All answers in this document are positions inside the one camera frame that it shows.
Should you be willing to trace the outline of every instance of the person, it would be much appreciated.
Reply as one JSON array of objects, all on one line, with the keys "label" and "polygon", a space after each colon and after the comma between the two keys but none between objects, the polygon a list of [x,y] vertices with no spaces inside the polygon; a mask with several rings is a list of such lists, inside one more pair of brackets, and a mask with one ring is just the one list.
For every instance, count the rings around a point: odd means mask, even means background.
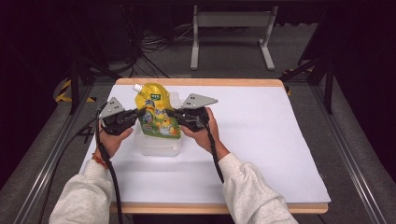
[{"label": "person", "polygon": [[[297,223],[289,212],[284,197],[265,183],[258,168],[252,163],[241,162],[222,144],[213,112],[209,107],[206,110],[210,118],[210,132],[216,142],[219,167],[224,177],[224,198],[233,221],[237,224]],[[183,126],[180,129],[193,138],[198,146],[211,152],[206,130],[193,133]],[[110,158],[132,131],[129,128],[120,136],[100,132],[101,141]],[[106,167],[101,161],[98,148],[92,157],[92,160],[87,161],[84,172],[75,175],[65,184],[49,223],[108,223],[113,186],[107,179]]]}]

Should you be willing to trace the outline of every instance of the plastic container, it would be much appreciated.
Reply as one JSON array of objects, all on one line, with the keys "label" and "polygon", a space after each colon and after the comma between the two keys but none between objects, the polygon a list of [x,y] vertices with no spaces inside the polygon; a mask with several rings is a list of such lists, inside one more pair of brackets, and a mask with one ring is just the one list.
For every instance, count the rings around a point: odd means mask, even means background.
[{"label": "plastic container", "polygon": [[[169,92],[170,103],[173,108],[181,108],[181,101],[177,92]],[[180,151],[180,138],[160,138],[149,136],[143,133],[140,123],[134,126],[134,141],[145,156],[172,157],[178,155]]]}]

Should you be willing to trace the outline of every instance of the wristband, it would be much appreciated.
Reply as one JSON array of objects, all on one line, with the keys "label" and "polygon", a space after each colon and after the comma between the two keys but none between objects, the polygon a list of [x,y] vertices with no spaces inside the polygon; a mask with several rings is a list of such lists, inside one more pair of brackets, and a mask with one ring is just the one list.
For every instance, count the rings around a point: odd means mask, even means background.
[{"label": "wristband", "polygon": [[92,153],[92,159],[94,161],[96,161],[97,163],[101,164],[103,167],[105,167],[105,169],[108,169],[106,163],[104,161],[102,161],[101,159],[99,159],[94,153]]}]

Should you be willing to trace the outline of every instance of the metal leg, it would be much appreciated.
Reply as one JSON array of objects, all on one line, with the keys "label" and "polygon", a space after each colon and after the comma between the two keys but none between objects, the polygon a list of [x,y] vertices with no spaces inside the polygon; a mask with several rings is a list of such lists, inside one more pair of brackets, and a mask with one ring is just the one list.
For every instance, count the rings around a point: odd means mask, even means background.
[{"label": "metal leg", "polygon": [[272,32],[272,28],[274,27],[274,22],[275,22],[275,18],[276,18],[276,12],[277,12],[277,7],[273,7],[272,11],[271,11],[271,17],[268,20],[268,24],[267,24],[267,28],[266,28],[266,32],[265,32],[265,37],[264,39],[260,39],[260,48],[262,49],[262,56],[264,56],[264,60],[265,63],[267,64],[267,68],[268,70],[274,70],[275,66],[274,63],[272,61],[271,55],[270,55],[270,51],[268,50],[268,41],[270,39],[271,36],[271,32]]},{"label": "metal leg", "polygon": [[198,39],[198,6],[194,6],[194,17],[192,22],[192,28],[194,31],[194,40],[192,44],[191,53],[191,70],[198,69],[198,54],[199,54],[199,39]]},{"label": "metal leg", "polygon": [[107,75],[108,77],[112,77],[114,78],[114,80],[117,80],[119,78],[122,78],[122,76],[110,71],[108,68],[100,65],[99,63],[96,63],[90,59],[87,58],[83,58],[83,57],[78,57],[78,63],[85,63],[91,67],[96,68],[97,70],[99,70],[100,72],[102,72],[103,74]]},{"label": "metal leg", "polygon": [[317,86],[324,78],[324,76],[329,71],[329,61],[330,59],[324,58],[315,64],[314,69],[312,69],[311,74],[309,74],[308,78],[306,79],[310,86]]},{"label": "metal leg", "polygon": [[279,79],[283,82],[289,80],[292,77],[295,77],[297,75],[299,75],[300,73],[302,73],[303,71],[305,71],[308,68],[311,68],[315,65],[317,65],[318,63],[320,63],[323,59],[322,58],[316,58],[312,61],[309,61],[308,63],[305,63],[299,67],[297,67],[296,69],[294,69],[293,71],[287,73],[286,75],[284,75],[283,77],[280,77]]},{"label": "metal leg", "polygon": [[72,108],[70,109],[70,115],[73,115],[79,104],[78,99],[78,75],[76,68],[76,60],[73,60],[70,65],[70,80],[72,84]]},{"label": "metal leg", "polygon": [[326,86],[324,90],[324,104],[327,108],[327,112],[332,114],[332,83],[333,83],[334,73],[332,67],[332,61],[329,61],[329,70],[326,75]]}]

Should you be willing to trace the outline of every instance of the table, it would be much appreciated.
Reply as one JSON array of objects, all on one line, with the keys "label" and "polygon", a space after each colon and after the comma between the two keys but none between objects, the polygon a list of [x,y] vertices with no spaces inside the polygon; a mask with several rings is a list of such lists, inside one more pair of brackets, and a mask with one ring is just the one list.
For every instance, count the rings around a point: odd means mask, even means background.
[{"label": "table", "polygon": [[[280,190],[280,193],[285,196],[289,210],[293,214],[322,214],[327,212],[330,197],[298,128],[281,81],[277,79],[228,78],[122,78],[113,87],[109,98],[114,96],[118,98],[125,109],[133,109],[135,92],[132,91],[132,85],[146,82],[157,82],[164,85],[169,91],[177,91],[180,99],[187,97],[189,91],[194,91],[190,93],[197,94],[206,93],[206,96],[211,97],[214,97],[211,94],[217,93],[216,98],[219,99],[219,102],[212,105],[211,108],[218,121],[222,142],[242,161],[252,161],[262,170],[269,185],[276,191]],[[240,92],[241,95],[257,93],[257,97],[265,102],[265,105],[259,105],[260,112],[267,114],[268,118],[258,118],[255,123],[265,124],[265,127],[258,129],[257,132],[247,134],[244,130],[246,128],[251,129],[250,122],[247,123],[247,126],[244,126],[238,123],[241,118],[240,114],[224,114],[224,109],[232,109],[229,103],[234,102],[234,100],[238,101],[236,96],[236,99],[233,100],[230,92]],[[262,95],[263,92],[269,92],[270,94]],[[239,102],[239,109],[236,106],[235,111],[243,114],[242,111],[251,104],[251,101]],[[251,109],[247,110],[247,115],[252,115]],[[289,122],[282,122],[282,120],[275,122],[279,118]],[[237,141],[233,137],[235,131],[238,135]],[[288,136],[288,141],[285,141],[280,132],[283,134],[295,132],[296,134]],[[269,134],[271,141],[262,141],[266,138],[266,133]],[[134,134],[124,140],[119,152],[112,159],[119,180],[123,213],[229,213],[222,196],[221,183],[212,158],[210,154],[196,146],[192,139],[183,136],[180,153],[173,158],[148,158],[135,150],[136,145],[133,143],[133,138]],[[257,149],[254,144],[258,144],[262,148]],[[242,150],[243,147],[249,148],[249,150]],[[85,161],[90,159],[94,149],[95,143],[92,141],[81,166],[81,171],[85,167]],[[279,176],[288,177],[287,180],[281,180]],[[177,182],[177,177],[181,178],[182,181]],[[160,189],[152,188],[152,186],[160,184]],[[200,187],[193,189],[195,185],[200,185]],[[199,197],[190,193],[190,189]],[[115,203],[111,205],[110,210],[112,212],[117,210]]]}]

